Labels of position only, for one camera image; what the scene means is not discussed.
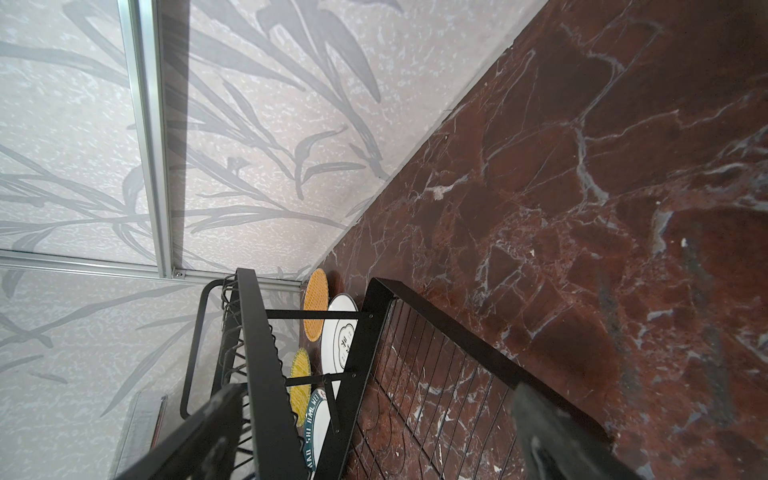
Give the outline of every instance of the wire grid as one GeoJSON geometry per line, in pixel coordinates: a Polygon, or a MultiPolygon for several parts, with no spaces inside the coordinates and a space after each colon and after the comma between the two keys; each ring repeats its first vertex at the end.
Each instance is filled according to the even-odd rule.
{"type": "Polygon", "coordinates": [[[511,390],[403,301],[387,319],[344,478],[524,478],[511,390]]]}

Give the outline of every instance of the red marble wall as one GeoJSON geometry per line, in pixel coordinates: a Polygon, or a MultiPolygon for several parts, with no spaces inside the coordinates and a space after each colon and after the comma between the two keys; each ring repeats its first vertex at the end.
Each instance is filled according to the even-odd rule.
{"type": "Polygon", "coordinates": [[[768,478],[767,99],[765,2],[551,0],[322,267],[403,280],[648,478],[768,478]]]}

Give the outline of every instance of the black metal bar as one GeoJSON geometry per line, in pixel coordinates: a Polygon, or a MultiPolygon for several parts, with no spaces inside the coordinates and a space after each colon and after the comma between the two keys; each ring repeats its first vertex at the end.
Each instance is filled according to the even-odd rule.
{"type": "Polygon", "coordinates": [[[467,403],[467,397],[469,397],[469,392],[472,390],[472,382],[475,381],[475,375],[477,375],[478,367],[480,364],[475,366],[475,369],[472,370],[472,376],[469,377],[469,384],[467,385],[467,391],[464,393],[464,399],[462,399],[462,406],[458,408],[458,412],[456,413],[456,421],[453,424],[453,430],[451,431],[451,439],[448,440],[448,451],[445,453],[445,460],[442,462],[442,471],[440,472],[440,478],[444,478],[445,474],[445,466],[448,464],[448,458],[451,455],[451,450],[453,449],[453,437],[456,435],[456,429],[458,428],[458,420],[462,416],[462,410],[464,409],[464,405],[467,403]]]}
{"type": "Polygon", "coordinates": [[[259,478],[306,480],[309,469],[300,448],[296,423],[256,272],[237,269],[237,283],[245,340],[250,418],[253,423],[253,444],[258,458],[259,478]]]}
{"type": "MultiPolygon", "coordinates": [[[[462,372],[464,371],[464,364],[467,361],[467,354],[464,353],[464,357],[462,358],[462,363],[458,366],[458,372],[456,373],[456,381],[453,382],[453,387],[451,388],[451,396],[448,398],[448,403],[445,405],[445,411],[442,413],[442,419],[438,422],[440,425],[437,430],[437,435],[435,435],[435,444],[432,447],[432,454],[429,456],[429,461],[432,461],[432,457],[435,456],[435,452],[437,452],[437,448],[439,446],[440,442],[440,435],[442,435],[442,429],[445,427],[445,419],[448,418],[448,411],[451,409],[451,404],[453,403],[453,395],[456,392],[456,384],[458,383],[459,379],[462,377],[462,372]]],[[[451,371],[448,371],[448,375],[445,376],[445,381],[448,381],[448,378],[451,375],[451,371]]],[[[438,403],[435,404],[435,412],[438,411],[438,407],[440,406],[440,402],[442,401],[442,394],[443,392],[440,392],[440,399],[438,400],[438,403]]],[[[429,421],[429,427],[427,427],[427,433],[429,434],[429,431],[432,430],[432,422],[435,421],[435,415],[432,414],[432,420],[429,421]]]]}
{"type": "Polygon", "coordinates": [[[192,347],[190,348],[190,358],[187,361],[187,375],[184,377],[184,390],[181,393],[181,404],[179,413],[182,419],[187,419],[190,413],[187,407],[190,401],[190,391],[192,390],[192,378],[194,376],[194,366],[197,363],[197,351],[200,349],[200,336],[203,332],[203,322],[205,321],[205,309],[208,305],[208,295],[210,291],[217,286],[223,286],[224,280],[218,279],[208,283],[203,287],[200,293],[200,303],[197,305],[197,318],[194,323],[194,333],[192,334],[192,347]]]}
{"type": "MultiPolygon", "coordinates": [[[[411,395],[411,402],[408,404],[408,412],[406,413],[406,418],[410,418],[411,416],[411,409],[413,408],[413,401],[416,400],[416,393],[419,392],[421,389],[420,382],[422,381],[422,375],[426,373],[426,364],[427,360],[429,359],[429,350],[432,349],[432,342],[435,341],[435,334],[437,333],[437,329],[433,326],[432,327],[432,335],[429,337],[429,344],[427,345],[427,351],[424,354],[424,362],[422,363],[422,367],[419,369],[419,377],[416,379],[416,387],[413,389],[413,394],[411,395]]],[[[442,337],[442,341],[445,342],[445,335],[442,337]]],[[[406,394],[403,393],[403,400],[400,401],[400,408],[402,408],[402,402],[405,400],[406,394]]]]}
{"type": "Polygon", "coordinates": [[[502,477],[504,476],[504,472],[507,471],[507,465],[509,465],[509,459],[512,457],[512,450],[515,448],[515,442],[517,442],[518,436],[515,435],[512,438],[512,443],[509,444],[509,451],[507,452],[507,458],[504,460],[504,466],[502,467],[502,470],[498,473],[498,480],[502,480],[502,477]]]}
{"type": "MultiPolygon", "coordinates": [[[[378,384],[379,384],[379,386],[382,386],[382,385],[381,385],[381,383],[379,382],[379,380],[378,380],[378,379],[374,378],[374,379],[373,379],[373,381],[374,381],[374,382],[376,382],[376,383],[378,383],[378,384]]],[[[423,453],[423,454],[424,454],[424,456],[427,458],[427,462],[429,462],[429,464],[430,464],[430,465],[431,465],[431,466],[432,466],[432,467],[435,469],[435,472],[437,472],[437,466],[434,464],[434,462],[432,462],[432,460],[429,458],[429,455],[427,455],[427,451],[424,449],[424,442],[420,441],[420,440],[419,440],[419,438],[416,436],[416,432],[415,432],[415,430],[414,430],[414,429],[412,429],[412,428],[411,428],[411,427],[408,425],[408,422],[406,421],[406,417],[405,417],[405,416],[402,414],[402,412],[401,412],[401,411],[400,411],[400,410],[397,408],[397,405],[395,405],[395,403],[393,402],[393,400],[392,400],[391,398],[389,398],[389,396],[388,396],[388,395],[386,396],[386,398],[387,398],[387,400],[389,400],[389,408],[391,408],[391,409],[394,409],[394,410],[395,410],[395,413],[397,414],[397,416],[398,416],[398,417],[400,418],[400,420],[402,421],[402,423],[403,423],[403,429],[404,429],[404,430],[408,430],[408,433],[410,433],[410,434],[411,434],[411,436],[412,436],[412,437],[413,437],[413,439],[415,440],[416,444],[419,446],[419,449],[421,450],[421,453],[423,453]]],[[[363,433],[363,438],[366,440],[366,442],[368,442],[368,439],[367,439],[367,437],[365,437],[365,433],[363,433]]]]}
{"type": "Polygon", "coordinates": [[[136,478],[230,477],[239,438],[240,404],[245,390],[228,386],[212,397],[141,460],[118,476],[136,478]]]}
{"type": "Polygon", "coordinates": [[[333,434],[341,432],[339,424],[339,410],[336,408],[336,396],[333,394],[333,382],[330,375],[323,375],[323,387],[326,389],[326,401],[328,402],[328,413],[331,416],[331,429],[333,434]]]}
{"type": "MultiPolygon", "coordinates": [[[[390,344],[390,348],[389,348],[390,352],[395,352],[395,364],[394,364],[394,366],[392,366],[392,376],[389,377],[389,381],[387,382],[387,386],[386,386],[386,388],[384,388],[384,392],[387,393],[387,398],[388,398],[389,403],[391,405],[390,409],[389,409],[389,412],[388,412],[388,415],[389,415],[390,419],[391,419],[391,415],[392,415],[392,407],[394,407],[395,410],[396,410],[397,409],[397,405],[395,404],[395,402],[394,402],[394,400],[392,398],[392,397],[395,396],[394,393],[392,394],[392,397],[389,396],[389,393],[390,393],[389,387],[392,386],[392,381],[395,378],[397,378],[397,382],[395,383],[395,388],[394,388],[394,392],[397,393],[397,386],[400,384],[400,377],[402,375],[402,368],[406,364],[406,357],[408,356],[408,351],[409,351],[410,346],[411,346],[411,341],[413,341],[413,329],[415,329],[415,325],[416,325],[416,317],[417,317],[417,315],[415,314],[415,310],[410,309],[408,312],[409,313],[408,313],[408,316],[407,316],[406,324],[403,327],[402,336],[400,337],[399,347],[395,348],[395,340],[397,339],[397,332],[398,332],[398,330],[395,330],[394,337],[392,338],[392,343],[390,344]],[[403,343],[405,342],[406,339],[408,339],[408,346],[406,347],[405,351],[403,351],[402,347],[403,347],[403,343]],[[397,367],[397,364],[398,364],[397,363],[398,359],[400,359],[400,368],[397,369],[397,373],[395,374],[395,370],[396,370],[396,367],[397,367]]],[[[383,448],[383,449],[380,449],[379,452],[388,452],[390,450],[390,448],[392,447],[392,439],[393,439],[393,435],[390,432],[389,441],[387,442],[386,447],[383,448]]]]}
{"type": "MultiPolygon", "coordinates": [[[[437,358],[435,359],[435,368],[432,369],[432,374],[429,377],[429,383],[427,383],[426,391],[424,392],[424,399],[422,399],[422,404],[419,406],[418,412],[419,414],[416,416],[415,425],[413,426],[414,429],[417,429],[419,427],[419,422],[422,421],[422,413],[424,413],[424,404],[426,403],[427,395],[429,394],[429,389],[432,387],[432,380],[435,379],[435,372],[437,371],[437,365],[440,362],[440,356],[442,355],[442,348],[445,346],[445,341],[448,339],[445,335],[442,336],[442,341],[440,342],[440,350],[437,352],[437,358]]],[[[411,407],[413,407],[413,401],[411,401],[411,406],[408,407],[408,414],[410,416],[411,414],[411,407]]]]}
{"type": "Polygon", "coordinates": [[[267,310],[268,319],[339,319],[339,320],[368,320],[373,318],[371,312],[339,312],[328,310],[267,310]]]}
{"type": "MultiPolygon", "coordinates": [[[[387,315],[387,318],[385,320],[386,331],[382,332],[382,340],[385,341],[385,342],[389,341],[389,336],[390,336],[390,332],[392,331],[392,325],[393,324],[395,325],[395,329],[392,332],[392,338],[394,339],[394,337],[395,337],[395,332],[397,331],[398,325],[400,323],[400,315],[398,314],[398,311],[402,311],[402,305],[403,305],[402,302],[394,303],[393,307],[392,307],[392,311],[387,315]]],[[[378,358],[376,358],[374,356],[374,358],[376,359],[376,364],[372,367],[371,376],[370,376],[370,379],[372,379],[374,383],[378,384],[379,385],[379,389],[381,389],[381,390],[383,390],[382,385],[381,385],[381,381],[382,380],[379,379],[378,376],[376,376],[376,373],[379,371],[379,367],[382,365],[382,360],[384,360],[384,369],[386,369],[386,364],[389,361],[389,355],[392,353],[392,349],[386,349],[386,351],[387,351],[386,356],[384,356],[383,352],[379,353],[378,358]]],[[[362,427],[360,427],[359,423],[356,422],[356,424],[357,424],[357,428],[360,430],[360,432],[362,434],[363,440],[366,440],[366,435],[362,431],[362,427]]],[[[379,424],[379,417],[377,416],[376,417],[376,423],[374,423],[373,426],[370,429],[366,430],[366,431],[368,432],[368,431],[374,429],[378,424],[379,424]]]]}
{"type": "MultiPolygon", "coordinates": [[[[315,480],[330,480],[341,478],[346,466],[346,456],[352,441],[352,431],[355,428],[357,415],[362,404],[362,394],[373,366],[373,358],[379,345],[379,339],[384,327],[389,307],[393,300],[392,292],[388,291],[378,280],[368,284],[362,311],[373,315],[369,321],[360,322],[355,328],[355,337],[349,348],[346,368],[356,372],[355,378],[341,382],[339,394],[336,396],[336,407],[339,410],[339,433],[326,437],[323,450],[320,452],[315,480]]],[[[332,312],[333,318],[339,312],[332,312]]]]}
{"type": "Polygon", "coordinates": [[[458,470],[456,470],[456,478],[458,478],[462,474],[462,468],[464,467],[464,462],[467,459],[467,452],[469,451],[469,446],[472,443],[472,439],[475,437],[475,430],[478,428],[480,415],[482,415],[482,407],[483,405],[485,405],[485,402],[488,400],[488,394],[491,392],[492,385],[493,385],[493,377],[491,377],[491,379],[488,381],[488,388],[485,389],[485,394],[482,397],[482,403],[480,404],[480,408],[478,409],[478,415],[475,417],[475,421],[472,423],[472,431],[469,433],[469,437],[467,438],[467,446],[464,448],[464,455],[462,456],[462,462],[458,464],[458,470]]]}
{"type": "Polygon", "coordinates": [[[498,408],[496,409],[495,415],[493,415],[493,420],[491,420],[491,428],[488,429],[488,433],[485,434],[485,440],[482,441],[482,447],[480,448],[480,453],[478,453],[478,462],[475,464],[475,473],[472,474],[472,478],[477,478],[478,476],[478,470],[480,469],[480,464],[482,463],[482,453],[485,451],[485,446],[488,444],[488,439],[491,437],[491,434],[493,433],[493,427],[496,425],[496,420],[498,419],[498,414],[504,408],[504,401],[507,399],[507,394],[509,394],[509,388],[507,388],[504,391],[504,396],[502,397],[502,400],[498,403],[498,408]]]}
{"type": "Polygon", "coordinates": [[[359,423],[355,422],[355,426],[360,431],[360,435],[362,435],[362,441],[366,444],[366,447],[368,447],[368,451],[371,452],[371,459],[373,460],[373,463],[371,464],[371,470],[366,476],[366,478],[371,478],[371,474],[373,473],[373,467],[375,466],[379,470],[379,475],[381,478],[386,478],[384,476],[384,470],[382,469],[381,464],[379,464],[379,460],[376,458],[376,454],[373,452],[373,448],[371,448],[371,444],[368,442],[368,437],[366,437],[365,432],[360,427],[359,423]]]}
{"type": "Polygon", "coordinates": [[[355,373],[341,372],[341,373],[326,373],[325,375],[311,375],[311,376],[294,376],[286,379],[286,386],[297,385],[314,385],[316,383],[323,383],[325,377],[329,377],[332,381],[344,380],[347,378],[354,378],[355,373]]]}
{"type": "Polygon", "coordinates": [[[512,399],[515,432],[531,480],[641,480],[538,392],[521,384],[512,399]]]}
{"type": "Polygon", "coordinates": [[[235,361],[237,344],[240,343],[240,323],[237,316],[240,311],[240,293],[233,290],[228,306],[225,305],[224,319],[221,326],[221,346],[219,347],[219,358],[214,372],[214,381],[210,387],[210,394],[213,395],[230,381],[232,365],[235,361]]]}
{"type": "Polygon", "coordinates": [[[559,409],[569,414],[577,424],[592,435],[595,435],[600,441],[605,443],[611,442],[611,437],[597,420],[581,411],[577,406],[570,403],[529,371],[512,362],[504,354],[478,338],[462,324],[451,318],[450,315],[432,305],[404,283],[397,280],[379,278],[372,279],[371,281],[373,280],[378,280],[391,293],[405,303],[408,303],[411,308],[426,318],[435,328],[440,330],[456,345],[483,365],[493,376],[498,377],[510,388],[514,389],[522,382],[530,385],[559,409]]]}
{"type": "MultiPolygon", "coordinates": [[[[427,322],[422,322],[422,332],[419,334],[419,341],[416,343],[416,351],[413,353],[413,362],[411,363],[411,371],[408,372],[408,375],[406,377],[406,384],[405,387],[402,389],[402,397],[400,398],[400,406],[398,407],[398,410],[402,409],[402,403],[406,400],[406,393],[408,392],[408,380],[413,376],[413,369],[416,367],[416,362],[419,360],[419,352],[422,351],[422,344],[424,340],[424,332],[427,330],[427,322]]],[[[410,342],[409,342],[409,348],[406,350],[406,354],[402,358],[402,362],[406,363],[406,360],[408,359],[408,352],[410,351],[410,342]]],[[[416,388],[419,387],[419,382],[416,382],[416,388]]]]}
{"type": "Polygon", "coordinates": [[[250,457],[246,458],[245,460],[243,460],[242,462],[240,462],[237,465],[235,465],[235,468],[233,468],[233,470],[237,470],[238,468],[240,468],[243,465],[247,464],[248,462],[252,462],[252,461],[253,461],[253,456],[250,456],[250,457]]]}

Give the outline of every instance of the aluminum frame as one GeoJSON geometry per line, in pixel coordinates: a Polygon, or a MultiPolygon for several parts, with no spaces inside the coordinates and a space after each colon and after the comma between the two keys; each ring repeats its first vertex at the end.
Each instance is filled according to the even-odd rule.
{"type": "MultiPolygon", "coordinates": [[[[163,280],[171,282],[204,285],[212,280],[224,278],[231,273],[203,272],[199,270],[175,270],[171,278],[160,278],[157,267],[136,263],[108,262],[84,258],[61,257],[46,253],[16,252],[0,250],[0,268],[13,270],[36,270],[43,272],[82,273],[85,275],[135,278],[141,280],[163,280]]],[[[259,278],[264,290],[299,292],[301,282],[274,278],[259,278]]]]}
{"type": "Polygon", "coordinates": [[[174,275],[174,257],[165,161],[160,7],[157,0],[118,0],[118,11],[157,275],[168,279],[174,275]]]}

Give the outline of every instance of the dish rack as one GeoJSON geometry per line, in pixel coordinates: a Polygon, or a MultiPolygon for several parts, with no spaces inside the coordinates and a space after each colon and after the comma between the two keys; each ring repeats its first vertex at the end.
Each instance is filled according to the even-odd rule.
{"type": "Polygon", "coordinates": [[[210,291],[222,288],[223,326],[218,363],[211,386],[212,398],[232,382],[244,383],[243,428],[237,445],[234,471],[246,465],[252,478],[308,478],[303,439],[296,429],[287,388],[322,385],[328,395],[330,425],[314,478],[341,478],[355,420],[370,374],[390,301],[386,289],[371,285],[359,312],[334,312],[338,319],[358,320],[344,372],[286,378],[278,357],[269,319],[325,319],[326,311],[267,310],[256,273],[237,269],[233,276],[208,283],[200,295],[180,413],[190,417],[190,398],[197,351],[210,291]],[[333,395],[333,381],[343,380],[333,395]],[[250,441],[252,448],[243,446],[250,441]]]}
{"type": "Polygon", "coordinates": [[[521,450],[529,471],[530,465],[539,465],[533,469],[543,475],[540,478],[559,478],[556,475],[559,465],[581,464],[589,472],[619,472],[618,476],[605,478],[637,478],[605,448],[611,438],[598,422],[395,280],[371,279],[359,312],[333,312],[334,318],[358,320],[344,372],[287,379],[283,376],[268,320],[324,319],[328,315],[326,311],[267,310],[253,270],[240,268],[233,276],[206,285],[200,295],[180,404],[181,416],[186,421],[118,480],[189,477],[307,480],[311,472],[306,467],[303,439],[296,428],[296,414],[291,410],[287,392],[291,386],[305,384],[324,386],[329,404],[330,425],[313,473],[316,480],[335,480],[343,475],[427,478],[425,474],[432,477],[437,473],[444,478],[449,470],[457,471],[456,478],[462,472],[468,472],[461,475],[466,478],[485,478],[483,468],[491,465],[481,463],[492,452],[490,445],[499,445],[498,442],[508,449],[499,478],[511,465],[515,445],[521,450]],[[211,290],[219,286],[222,287],[223,334],[211,399],[190,415],[187,404],[207,299],[211,290]],[[453,357],[461,357],[460,365],[468,367],[467,373],[471,372],[468,382],[451,373],[453,357]],[[446,364],[447,369],[441,369],[441,364],[446,364]],[[410,380],[401,383],[402,375],[410,380]],[[469,441],[459,441],[455,435],[457,426],[446,428],[446,425],[467,413],[464,410],[470,405],[466,402],[470,395],[468,388],[475,384],[474,379],[481,377],[481,382],[475,382],[479,386],[476,394],[479,396],[475,398],[482,398],[482,402],[473,404],[479,409],[473,414],[475,420],[469,441]],[[332,382],[336,380],[343,381],[334,396],[332,382]],[[487,383],[484,392],[481,383],[487,383]],[[379,396],[381,401],[376,401],[377,407],[367,405],[361,411],[366,388],[370,396],[367,399],[379,396]],[[508,392],[513,403],[517,403],[515,407],[505,402],[508,392]],[[429,396],[435,396],[433,402],[427,402],[429,396]],[[498,405],[491,408],[490,402],[496,397],[498,405]],[[409,399],[407,408],[405,398],[409,399]],[[379,433],[375,425],[363,425],[366,416],[370,420],[381,415],[385,415],[391,425],[383,431],[390,436],[389,444],[383,447],[376,445],[380,438],[376,437],[379,433]],[[509,420],[512,417],[516,427],[509,420]],[[412,453],[404,449],[405,443],[400,445],[402,449],[392,445],[398,419],[398,435],[403,441],[409,441],[412,453]],[[509,426],[502,428],[502,420],[509,426]],[[507,436],[497,439],[496,435],[507,436]],[[473,441],[479,449],[470,448],[473,441]],[[435,453],[442,444],[447,448],[445,462],[442,454],[435,453]],[[408,455],[418,459],[412,467],[419,472],[411,472],[405,466],[390,468],[381,461],[388,456],[404,462],[408,455]]]}

